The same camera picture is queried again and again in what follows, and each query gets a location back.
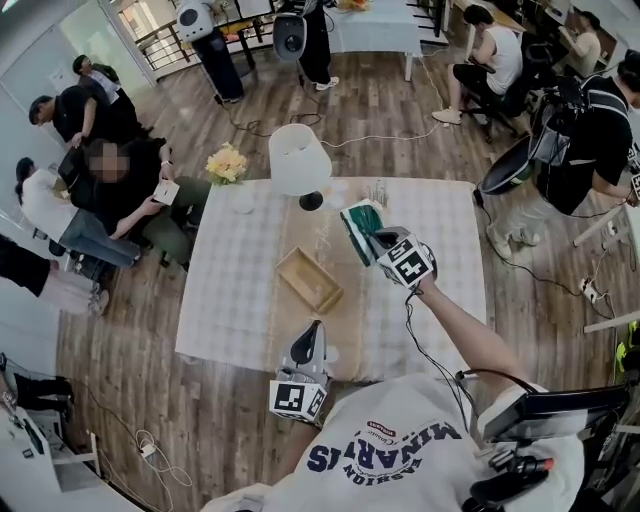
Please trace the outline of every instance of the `yellow flowers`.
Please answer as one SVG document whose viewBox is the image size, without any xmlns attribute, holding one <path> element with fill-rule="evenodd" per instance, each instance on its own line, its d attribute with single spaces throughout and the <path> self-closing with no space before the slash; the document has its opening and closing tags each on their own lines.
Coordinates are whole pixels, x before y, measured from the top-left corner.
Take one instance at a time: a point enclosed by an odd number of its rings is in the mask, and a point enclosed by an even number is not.
<svg viewBox="0 0 640 512">
<path fill-rule="evenodd" d="M 207 160 L 207 171 L 211 173 L 211 181 L 215 185 L 228 185 L 242 179 L 247 170 L 247 159 L 228 142 Z"/>
</svg>

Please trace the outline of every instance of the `wooden floor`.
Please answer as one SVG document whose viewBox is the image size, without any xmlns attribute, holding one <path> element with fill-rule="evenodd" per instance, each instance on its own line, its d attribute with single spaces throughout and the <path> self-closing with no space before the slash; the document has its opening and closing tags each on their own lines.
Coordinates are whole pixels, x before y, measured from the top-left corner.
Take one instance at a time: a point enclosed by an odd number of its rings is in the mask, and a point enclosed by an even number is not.
<svg viewBox="0 0 640 512">
<path fill-rule="evenodd" d="M 424 59 L 445 101 L 446 65 L 456 59 L 460 60 L 459 53 L 450 51 Z M 268 139 L 234 128 L 229 117 L 242 126 L 260 119 L 259 132 L 269 134 L 293 114 L 315 112 L 315 104 L 298 86 L 293 65 L 277 61 L 269 51 L 257 55 L 257 60 L 257 73 L 246 81 L 246 97 L 229 107 L 230 116 L 215 103 L 199 68 L 173 75 L 137 98 L 144 123 L 154 124 L 154 133 L 171 143 L 178 174 L 204 177 L 207 157 L 229 141 L 249 159 L 249 177 L 266 178 Z M 340 77 L 339 86 L 309 92 L 320 102 L 322 114 L 314 131 L 333 144 L 369 134 L 427 133 L 435 126 L 430 112 L 439 108 L 439 100 L 425 69 L 415 62 L 413 81 L 407 83 L 404 58 L 398 54 L 334 56 L 332 69 Z M 369 140 L 327 151 L 336 176 L 477 182 L 511 143 L 510 136 L 501 132 L 492 146 L 487 145 L 475 122 L 464 119 L 459 127 L 440 126 L 417 141 Z M 487 198 L 487 208 L 495 216 L 527 191 L 522 187 L 506 197 Z M 606 206 L 589 200 L 577 213 L 590 214 Z M 486 219 L 481 211 L 477 217 L 483 233 Z M 516 262 L 576 290 L 578 281 L 593 273 L 600 255 L 598 237 L 577 250 L 571 245 L 589 222 L 571 218 L 552 222 L 545 243 L 522 250 Z M 607 383 L 614 333 L 581 334 L 583 324 L 598 319 L 583 298 L 505 266 L 481 238 L 488 323 L 517 351 L 533 380 L 556 390 Z M 99 402 L 131 431 L 146 429 L 156 437 L 171 462 L 193 479 L 193 487 L 184 488 L 165 475 L 174 510 L 195 511 L 212 497 L 269 482 L 289 424 L 266 410 L 270 375 L 212 361 L 188 364 L 174 352 L 185 274 L 177 265 L 160 267 L 158 258 L 149 254 L 135 268 L 116 274 L 104 317 L 63 318 L 58 369 L 90 386 Z M 619 246 L 605 257 L 597 284 L 600 290 L 611 291 L 617 312 L 628 312 L 638 309 L 638 287 L 628 284 L 634 279 L 628 247 Z M 605 304 L 598 307 L 606 312 Z M 79 446 L 86 443 L 85 429 L 96 432 L 123 481 L 115 475 L 112 480 L 160 510 L 169 510 L 163 488 L 136 454 L 125 429 L 92 402 L 86 389 L 77 385 L 76 390 L 75 419 L 68 429 L 71 439 Z"/>
</svg>

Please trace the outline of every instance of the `black lamp base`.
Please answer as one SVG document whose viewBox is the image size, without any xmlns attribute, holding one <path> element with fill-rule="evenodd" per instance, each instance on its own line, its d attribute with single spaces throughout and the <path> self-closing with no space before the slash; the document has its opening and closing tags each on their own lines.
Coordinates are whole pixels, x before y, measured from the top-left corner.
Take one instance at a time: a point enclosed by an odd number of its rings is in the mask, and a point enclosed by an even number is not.
<svg viewBox="0 0 640 512">
<path fill-rule="evenodd" d="M 311 194 L 301 196 L 299 200 L 300 208 L 308 212 L 317 210 L 322 206 L 323 202 L 324 198 L 322 197 L 322 194 L 320 192 L 311 192 Z"/>
</svg>

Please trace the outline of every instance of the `white tablecloth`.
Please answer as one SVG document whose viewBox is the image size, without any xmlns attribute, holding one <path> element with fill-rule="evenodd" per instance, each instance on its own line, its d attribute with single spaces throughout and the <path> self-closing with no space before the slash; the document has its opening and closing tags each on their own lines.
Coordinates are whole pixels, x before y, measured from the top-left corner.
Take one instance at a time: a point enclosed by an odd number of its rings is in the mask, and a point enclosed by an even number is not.
<svg viewBox="0 0 640 512">
<path fill-rule="evenodd" d="M 485 322 L 480 241 L 465 182 L 386 178 L 386 226 L 403 225 L 429 245 L 438 261 L 440 288 Z M 267 367 L 267 337 L 274 267 L 286 198 L 269 180 L 248 182 L 255 209 L 236 214 L 233 187 L 213 187 L 196 240 L 180 312 L 176 351 L 256 370 Z M 363 354 L 358 378 L 382 379 L 425 371 L 440 374 L 418 352 L 405 329 L 408 291 L 382 271 L 367 271 Z M 415 301 L 414 332 L 424 349 L 452 372 L 466 368 L 431 312 Z M 331 333 L 327 333 L 329 343 Z"/>
<path fill-rule="evenodd" d="M 327 9 L 331 53 L 406 52 L 422 55 L 418 18 L 404 0 L 373 0 L 364 12 Z"/>
</svg>

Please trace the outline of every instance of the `backpack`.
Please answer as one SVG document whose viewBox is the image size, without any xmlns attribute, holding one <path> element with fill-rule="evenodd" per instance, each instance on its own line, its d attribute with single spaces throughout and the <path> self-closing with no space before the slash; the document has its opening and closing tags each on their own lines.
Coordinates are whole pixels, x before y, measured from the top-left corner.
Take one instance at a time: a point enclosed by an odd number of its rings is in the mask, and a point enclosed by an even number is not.
<svg viewBox="0 0 640 512">
<path fill-rule="evenodd" d="M 610 92 L 585 90 L 590 80 L 588 78 L 582 85 L 573 79 L 561 81 L 559 95 L 548 93 L 540 98 L 531 123 L 529 159 L 560 167 L 571 145 L 576 122 L 592 109 L 616 112 L 629 123 L 625 103 Z"/>
</svg>

